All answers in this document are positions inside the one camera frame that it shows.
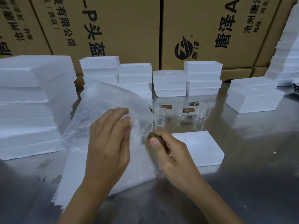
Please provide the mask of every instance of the wooden handle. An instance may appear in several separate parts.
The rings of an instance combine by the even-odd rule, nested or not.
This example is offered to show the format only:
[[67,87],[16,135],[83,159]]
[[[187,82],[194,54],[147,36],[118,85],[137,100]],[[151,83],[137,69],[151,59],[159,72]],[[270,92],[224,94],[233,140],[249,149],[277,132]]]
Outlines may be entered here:
[[183,108],[183,113],[195,112],[194,108]]
[[167,109],[172,109],[172,105],[161,105],[161,107],[167,108]]
[[195,103],[197,103],[197,102],[198,102],[198,101],[191,102],[191,103],[189,103],[189,105],[190,105],[190,106],[194,106]]
[[170,154],[170,149],[168,148],[166,142],[163,140],[163,138],[155,133],[150,132],[147,136],[149,139],[152,137],[155,137],[156,139],[159,140],[159,142],[164,146],[166,153],[169,155]]

